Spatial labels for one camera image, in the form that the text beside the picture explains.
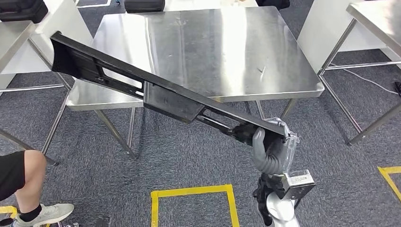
yellow tape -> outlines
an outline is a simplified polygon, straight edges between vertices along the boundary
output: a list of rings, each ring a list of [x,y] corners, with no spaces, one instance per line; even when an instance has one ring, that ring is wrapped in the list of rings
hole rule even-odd
[[[233,227],[239,227],[237,208],[235,207],[233,186],[227,184],[226,188],[227,188],[228,206],[230,207],[231,224],[233,225]]]
[[[150,194],[152,197],[152,227],[157,227],[159,222],[159,198],[157,196],[157,191]]]
[[[0,207],[0,214],[11,214],[10,218],[17,216],[17,208],[13,206]]]
[[[219,186],[206,186],[206,187],[180,188],[180,189],[171,189],[163,191],[154,191],[152,193],[156,193],[157,197],[170,197],[170,196],[195,195],[195,194],[226,192],[226,191],[227,191],[226,185],[219,185]]]
[[[394,184],[394,181],[392,181],[389,175],[389,174],[401,174],[401,166],[386,167],[386,168],[378,167],[378,169],[379,172],[383,175],[384,179],[390,185],[394,193],[397,195],[398,199],[401,201],[401,192],[400,190],[398,190],[397,186]]]
[[[153,191],[150,196],[152,197],[152,218],[151,227],[158,226],[158,213],[159,213],[159,199],[160,197],[195,195],[215,192],[226,192],[228,198],[228,206],[230,208],[230,216],[233,227],[239,227],[237,209],[235,207],[234,191],[231,184],[218,185],[218,186],[205,186],[194,188],[181,188],[163,191]]]

white sneaker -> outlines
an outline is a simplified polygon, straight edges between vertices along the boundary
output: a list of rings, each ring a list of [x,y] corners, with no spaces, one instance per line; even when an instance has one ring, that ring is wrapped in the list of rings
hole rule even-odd
[[[25,222],[17,215],[11,227],[40,227],[44,224],[57,223],[68,217],[74,210],[74,205],[68,203],[56,204],[49,207],[43,204],[40,205],[42,206],[42,210],[35,219]]]

black bag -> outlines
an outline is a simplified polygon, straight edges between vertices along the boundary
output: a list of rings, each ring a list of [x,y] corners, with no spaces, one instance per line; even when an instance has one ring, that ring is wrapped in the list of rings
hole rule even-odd
[[[289,0],[256,0],[258,6],[275,6],[278,10],[288,8]]]
[[[127,13],[160,12],[164,10],[165,0],[125,0]]]
[[[43,0],[0,0],[1,21],[32,20],[37,24],[47,12]]]

metal table leg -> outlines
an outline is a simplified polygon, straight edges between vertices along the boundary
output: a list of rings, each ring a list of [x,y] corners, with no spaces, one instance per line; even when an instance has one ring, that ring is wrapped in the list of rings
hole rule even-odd
[[[50,85],[40,85],[40,86],[32,86],[32,87],[5,88],[5,89],[0,89],[0,92],[34,91],[34,90],[57,88],[57,87],[63,87],[63,86],[64,86],[63,84],[50,84]]]
[[[357,123],[357,121],[354,119],[354,117],[352,116],[351,112],[349,112],[349,110],[346,108],[346,106],[343,104],[343,102],[341,101],[341,99],[337,96],[337,94],[334,92],[333,88],[331,88],[331,86],[329,85],[329,83],[326,81],[326,79],[324,77],[322,77],[321,75],[318,74],[319,79],[322,81],[322,83],[324,84],[324,86],[327,88],[327,90],[329,91],[330,95],[334,98],[334,100],[336,101],[336,103],[339,105],[339,107],[341,108],[341,110],[343,111],[343,113],[346,115],[346,117],[348,118],[348,120],[351,122],[352,126],[354,126],[354,128],[357,130],[358,133],[360,133],[362,131],[361,127],[359,126],[359,124]]]
[[[64,101],[61,104],[60,110],[57,113],[56,119],[54,119],[53,125],[50,128],[50,132],[47,135],[46,141],[44,142],[43,149],[42,149],[42,153],[44,155],[47,153],[47,150],[49,149],[49,146],[50,146],[50,143],[51,143],[51,141],[53,139],[54,133],[56,132],[57,126],[59,125],[60,119],[61,119],[61,117],[62,117],[62,115],[64,113],[65,105],[67,103],[69,95],[70,95],[70,91],[67,92],[67,94],[66,94],[66,96],[64,98]]]
[[[112,135],[117,139],[117,141],[122,146],[122,148],[127,152],[127,154],[130,155],[131,158],[136,159],[131,148],[127,145],[127,143],[121,137],[120,133],[117,131],[117,129],[111,123],[109,118],[103,113],[103,111],[101,111],[101,110],[94,110],[94,111],[97,114],[97,116],[106,124],[107,128],[111,131]]]
[[[18,138],[14,137],[13,135],[9,134],[8,132],[0,129],[0,136],[5,138],[6,140],[12,142],[13,144],[15,144],[18,147],[21,147],[23,150],[34,150],[31,146],[27,145],[26,143],[20,141]],[[47,164],[51,165],[51,166],[58,166],[59,163],[54,161],[53,159],[46,157],[47,160]]]
[[[391,110],[387,111],[383,116],[381,116],[379,119],[377,119],[375,122],[373,122],[371,125],[369,125],[365,130],[363,130],[361,133],[359,133],[356,137],[354,137],[352,140],[349,141],[349,145],[353,145],[363,139],[365,136],[370,134],[373,130],[375,130],[377,127],[382,125],[384,122],[389,120],[390,118],[394,117],[396,114],[401,112],[401,103],[397,104]]]
[[[294,108],[297,100],[298,100],[297,98],[292,98],[289,100],[286,108],[284,109],[283,113],[280,116],[280,119],[284,120],[284,118],[287,117],[287,115],[291,112],[292,108]]]
[[[135,107],[131,110],[131,118],[130,118],[130,131],[128,132],[128,147],[131,148],[132,145],[132,134],[134,131],[134,121],[135,121]]]
[[[68,90],[71,91],[72,88],[71,86],[67,83],[67,81],[64,79],[64,77],[62,77],[62,75],[59,72],[55,73],[57,78],[61,81],[61,83],[64,85],[64,87]]]
[[[263,110],[262,110],[262,105],[261,105],[261,102],[259,100],[256,100],[256,105],[258,106],[259,114],[261,115],[262,120],[266,119],[264,117],[264,113],[263,113]]]
[[[356,24],[357,24],[357,20],[352,19],[351,22],[349,23],[347,29],[345,29],[344,33],[342,34],[342,36],[340,37],[340,39],[338,40],[338,42],[334,46],[333,50],[331,51],[331,53],[327,57],[326,61],[324,62],[323,66],[322,66],[322,68],[317,73],[318,76],[322,76],[324,74],[324,72],[326,71],[327,67],[333,61],[333,59],[337,55],[338,50],[340,49],[342,44],[345,42],[345,40],[347,39],[348,35],[351,33],[352,29],[355,27]]]

robotic hand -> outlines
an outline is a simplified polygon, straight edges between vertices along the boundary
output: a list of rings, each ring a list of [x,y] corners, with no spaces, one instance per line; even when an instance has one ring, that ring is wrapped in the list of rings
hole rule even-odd
[[[315,183],[308,170],[289,172],[296,144],[299,143],[296,134],[280,118],[266,121],[284,127],[286,136],[285,139],[270,141],[266,148],[263,143],[266,141],[264,129],[258,128],[253,135],[253,161],[262,172],[253,197],[258,202],[265,226],[298,227],[295,208]]]

